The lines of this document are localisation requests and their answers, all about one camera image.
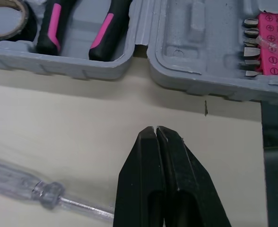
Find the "gray plastic tool case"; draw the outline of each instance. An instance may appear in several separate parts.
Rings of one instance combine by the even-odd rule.
[[[77,2],[61,56],[35,53],[35,42],[0,42],[0,69],[117,79],[129,67],[135,45],[148,45],[151,76],[164,87],[278,105],[278,76],[248,79],[238,69],[242,21],[264,11],[278,13],[278,0],[133,0],[129,29],[113,61],[90,61],[89,47],[110,1]],[[43,15],[36,16],[41,23]]]

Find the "white table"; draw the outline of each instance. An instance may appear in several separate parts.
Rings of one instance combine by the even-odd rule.
[[[150,125],[184,137],[209,171],[233,227],[267,226],[259,103],[164,89],[140,58],[116,82],[0,70],[0,159],[92,202],[114,205],[119,171]],[[111,224],[0,196],[3,226]]]

